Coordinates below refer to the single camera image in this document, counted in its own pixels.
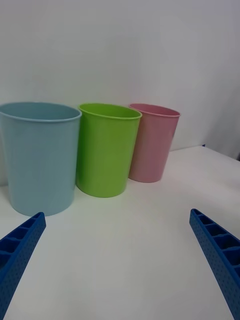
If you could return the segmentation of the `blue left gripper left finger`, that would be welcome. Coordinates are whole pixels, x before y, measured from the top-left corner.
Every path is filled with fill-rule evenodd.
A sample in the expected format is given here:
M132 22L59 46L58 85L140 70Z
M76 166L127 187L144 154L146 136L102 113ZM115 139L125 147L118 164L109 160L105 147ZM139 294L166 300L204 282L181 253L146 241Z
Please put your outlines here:
M0 319L5 317L35 247L46 228L43 212L19 225L0 240Z

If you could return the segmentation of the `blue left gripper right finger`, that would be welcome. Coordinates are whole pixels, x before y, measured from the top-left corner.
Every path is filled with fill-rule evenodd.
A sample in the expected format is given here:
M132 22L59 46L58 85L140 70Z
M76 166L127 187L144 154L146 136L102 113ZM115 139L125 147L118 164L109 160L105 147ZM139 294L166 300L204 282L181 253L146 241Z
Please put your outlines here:
M189 224L233 318L240 319L240 240L195 208Z

